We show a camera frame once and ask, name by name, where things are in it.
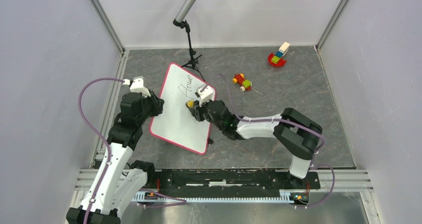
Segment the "pink framed whiteboard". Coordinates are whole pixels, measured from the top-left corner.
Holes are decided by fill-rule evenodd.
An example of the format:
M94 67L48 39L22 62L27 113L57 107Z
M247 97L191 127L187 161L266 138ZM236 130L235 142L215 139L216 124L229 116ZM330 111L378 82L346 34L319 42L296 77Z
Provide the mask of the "pink framed whiteboard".
M160 91L163 112L152 119L150 133L169 143L203 155L208 148L211 124L197 121L186 103L196 100L195 92L206 83L176 63L170 63Z

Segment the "yellow bone shaped eraser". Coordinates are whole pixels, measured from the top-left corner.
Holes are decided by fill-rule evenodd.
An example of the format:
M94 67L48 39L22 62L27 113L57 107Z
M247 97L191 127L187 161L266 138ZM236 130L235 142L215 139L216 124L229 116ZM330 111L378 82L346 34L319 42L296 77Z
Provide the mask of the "yellow bone shaped eraser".
M195 106L195 101L194 100L190 100L186 102L186 107L189 109L193 109Z

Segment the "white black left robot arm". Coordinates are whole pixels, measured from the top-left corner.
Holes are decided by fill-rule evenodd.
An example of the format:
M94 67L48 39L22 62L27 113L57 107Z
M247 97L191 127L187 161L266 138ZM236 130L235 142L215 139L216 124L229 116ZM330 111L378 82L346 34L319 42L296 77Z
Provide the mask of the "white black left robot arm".
M130 92L122 97L121 112L108 132L108 148L97 175L86 196L77 208L69 208L66 220L70 224L119 224L135 194L156 183L153 163L136 160L125 179L120 177L132 156L143 131L142 125L150 117L163 112L164 100L153 91Z

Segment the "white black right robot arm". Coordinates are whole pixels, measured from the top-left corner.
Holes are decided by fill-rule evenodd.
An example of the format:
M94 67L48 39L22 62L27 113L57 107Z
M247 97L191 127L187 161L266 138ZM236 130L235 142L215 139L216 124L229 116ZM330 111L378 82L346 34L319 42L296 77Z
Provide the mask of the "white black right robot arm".
M293 188L302 187L318 147L324 143L323 128L293 108L269 117L246 117L231 113L223 101L186 103L191 115L199 122L208 121L230 140L252 138L277 139L291 153L292 161L287 175Z

